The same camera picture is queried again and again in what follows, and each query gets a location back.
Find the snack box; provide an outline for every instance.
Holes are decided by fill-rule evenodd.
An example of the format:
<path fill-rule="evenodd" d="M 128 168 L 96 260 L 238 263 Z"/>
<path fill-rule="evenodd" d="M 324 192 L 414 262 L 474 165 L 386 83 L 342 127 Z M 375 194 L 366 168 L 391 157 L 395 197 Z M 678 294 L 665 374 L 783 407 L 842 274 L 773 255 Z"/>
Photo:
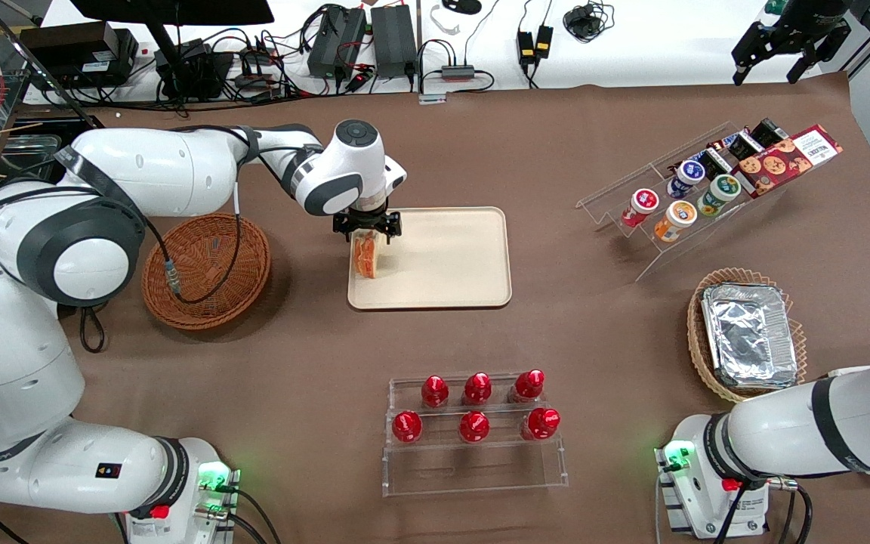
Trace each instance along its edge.
<path fill-rule="evenodd" d="M 843 149 L 821 125 L 805 128 L 740 161 L 731 175 L 752 199 L 824 165 Z"/>

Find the brown tablecloth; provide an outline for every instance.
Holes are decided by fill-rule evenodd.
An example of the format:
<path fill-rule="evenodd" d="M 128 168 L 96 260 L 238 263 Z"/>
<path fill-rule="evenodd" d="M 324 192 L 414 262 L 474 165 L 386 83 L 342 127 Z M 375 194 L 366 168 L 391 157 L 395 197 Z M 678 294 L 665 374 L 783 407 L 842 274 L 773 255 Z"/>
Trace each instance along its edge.
<path fill-rule="evenodd" d="M 709 128 L 765 116 L 790 131 L 821 123 L 845 152 L 767 213 L 726 224 L 639 283 L 645 252 L 615 228 L 595 231 L 573 209 Z M 795 86 L 452 95 L 432 107 L 407 95 L 333 97 L 189 121 L 101 113 L 108 126 L 304 123 L 324 141 L 350 117 L 379 128 L 409 172 L 393 206 L 504 210 L 514 288 L 507 307 L 352 310 L 341 235 L 305 215 L 266 170 L 248 166 L 242 213 L 268 232 L 275 261 L 269 292 L 239 327 L 189 336 L 159 325 L 138 275 L 100 313 L 111 337 L 104 354 L 86 354 L 77 320 L 63 321 L 87 380 L 76 417 L 210 441 L 244 469 L 244 488 L 273 514 L 285 544 L 652 541 L 652 448 L 681 418 L 730 408 L 702 385 L 686 345 L 688 297 L 715 268 L 758 270 L 790 294 L 791 316 L 807 331 L 809 376 L 870 363 L 870 148 L 843 75 Z M 381 498 L 389 379 L 532 367 L 545 369 L 563 413 L 569 488 Z M 813 542 L 870 542 L 870 478 L 807 488 Z M 752 541 L 776 541 L 785 503 L 773 497 L 771 534 Z M 7 505 L 0 516 L 33 543 L 119 538 L 103 516 Z M 665 540 L 691 541 L 670 534 L 662 517 Z"/>

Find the red lid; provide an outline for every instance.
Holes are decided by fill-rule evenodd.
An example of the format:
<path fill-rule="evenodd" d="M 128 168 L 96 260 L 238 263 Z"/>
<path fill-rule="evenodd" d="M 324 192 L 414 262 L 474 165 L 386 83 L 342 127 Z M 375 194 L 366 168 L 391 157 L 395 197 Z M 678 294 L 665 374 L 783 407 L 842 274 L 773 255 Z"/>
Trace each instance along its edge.
<path fill-rule="evenodd" d="M 414 442 L 421 438 L 421 417 L 414 411 L 403 411 L 391 420 L 391 434 L 402 442 Z"/>
<path fill-rule="evenodd" d="M 492 380 L 485 372 L 476 372 L 465 382 L 465 397 L 471 403 L 484 403 L 492 396 Z"/>
<path fill-rule="evenodd" d="M 421 402 L 431 407 L 438 407 L 449 398 L 449 385 L 439 376 L 428 376 L 421 386 Z"/>
<path fill-rule="evenodd" d="M 165 520 L 170 515 L 170 507 L 166 504 L 156 504 L 150 508 L 150 517 L 155 520 Z"/>
<path fill-rule="evenodd" d="M 526 417 L 526 427 L 529 428 L 529 433 L 536 440 L 545 440 L 545 438 L 552 437 L 559 427 L 559 422 L 560 416 L 558 411 L 545 409 L 544 407 L 538 407 L 538 409 L 531 411 L 529 416 Z"/>
<path fill-rule="evenodd" d="M 540 369 L 522 372 L 519 378 L 515 379 L 515 392 L 521 397 L 535 399 L 542 394 L 542 382 L 545 382 L 545 379 L 546 375 L 542 374 Z"/>
<path fill-rule="evenodd" d="M 489 418 L 480 411 L 470 411 L 462 416 L 458 424 L 458 433 L 461 434 L 462 440 L 467 442 L 480 441 L 489 434 Z"/>

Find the wicker basket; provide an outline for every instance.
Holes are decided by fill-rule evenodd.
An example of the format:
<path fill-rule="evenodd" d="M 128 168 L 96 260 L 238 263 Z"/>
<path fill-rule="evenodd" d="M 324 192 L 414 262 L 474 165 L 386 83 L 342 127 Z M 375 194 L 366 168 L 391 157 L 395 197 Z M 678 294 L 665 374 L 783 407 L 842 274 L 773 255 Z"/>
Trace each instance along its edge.
<path fill-rule="evenodd" d="M 230 265 L 237 241 L 237 223 L 229 214 L 210 214 L 179 224 L 163 237 L 187 300 L 213 289 Z M 171 327 L 203 330 L 227 323 L 248 309 L 270 275 L 270 244 L 256 224 L 241 219 L 237 262 L 224 285 L 203 302 L 177 299 L 166 283 L 165 259 L 159 247 L 150 251 L 143 267 L 143 301 L 150 313 Z"/>
<path fill-rule="evenodd" d="M 741 400 L 770 393 L 771 390 L 727 387 L 719 382 L 714 375 L 711 344 L 708 341 L 707 324 L 704 323 L 704 312 L 700 308 L 700 297 L 708 286 L 724 282 L 763 283 L 766 286 L 777 286 L 777 283 L 771 282 L 770 278 L 760 275 L 759 272 L 754 272 L 753 270 L 721 268 L 720 270 L 710 272 L 700 282 L 700 285 L 697 286 L 693 296 L 690 297 L 690 307 L 686 311 L 686 337 L 690 344 L 690 359 L 693 361 L 694 367 L 697 368 L 697 374 L 700 375 L 700 378 L 704 380 L 704 383 L 714 393 L 720 395 L 722 399 L 729 400 L 732 403 L 739 403 Z M 784 292 L 781 293 L 781 296 L 784 298 L 785 309 L 790 311 L 790 297 Z M 797 321 L 788 318 L 788 326 L 791 328 L 791 340 L 794 342 L 794 357 L 797 359 L 797 383 L 804 383 L 804 376 L 807 374 L 807 338 L 804 337 L 801 324 Z"/>

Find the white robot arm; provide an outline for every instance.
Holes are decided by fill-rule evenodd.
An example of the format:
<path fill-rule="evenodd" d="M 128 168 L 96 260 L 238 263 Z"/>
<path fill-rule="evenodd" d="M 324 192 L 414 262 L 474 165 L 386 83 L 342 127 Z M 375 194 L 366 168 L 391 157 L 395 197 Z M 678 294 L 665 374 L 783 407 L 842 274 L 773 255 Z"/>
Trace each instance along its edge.
<path fill-rule="evenodd" d="M 312 215 L 400 234 L 387 196 L 406 175 L 380 135 L 344 121 L 324 148 L 301 125 L 101 128 L 57 159 L 57 185 L 0 186 L 0 502 L 81 513 L 128 512 L 131 542 L 211 541 L 208 515 L 230 471 L 198 438 L 146 437 L 69 417 L 84 380 L 56 304 L 110 300 L 134 274 L 147 216 L 213 212 L 238 169 L 263 162 Z"/>
<path fill-rule="evenodd" d="M 659 460 L 698 538 L 715 537 L 739 485 L 746 507 L 727 536 L 763 533 L 766 482 L 870 474 L 870 366 L 748 399 L 728 413 L 687 417 Z"/>

